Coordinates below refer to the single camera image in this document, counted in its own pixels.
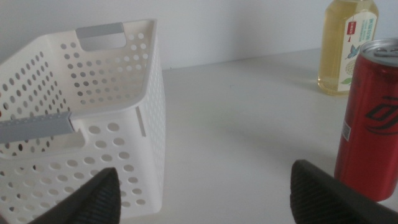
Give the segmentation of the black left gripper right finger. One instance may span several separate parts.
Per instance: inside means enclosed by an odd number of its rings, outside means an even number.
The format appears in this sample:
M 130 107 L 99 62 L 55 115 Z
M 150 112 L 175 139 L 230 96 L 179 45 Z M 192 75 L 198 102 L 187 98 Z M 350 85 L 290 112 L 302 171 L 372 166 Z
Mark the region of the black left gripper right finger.
M 293 163 L 290 209 L 295 223 L 397 224 L 397 212 L 345 186 L 306 160 Z

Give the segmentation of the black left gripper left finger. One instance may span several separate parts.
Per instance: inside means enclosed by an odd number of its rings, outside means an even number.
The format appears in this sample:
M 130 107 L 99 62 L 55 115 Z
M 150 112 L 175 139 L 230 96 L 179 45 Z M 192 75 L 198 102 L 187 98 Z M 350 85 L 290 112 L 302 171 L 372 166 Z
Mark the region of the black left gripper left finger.
M 119 224 L 120 219 L 118 173 L 109 167 L 30 224 Z

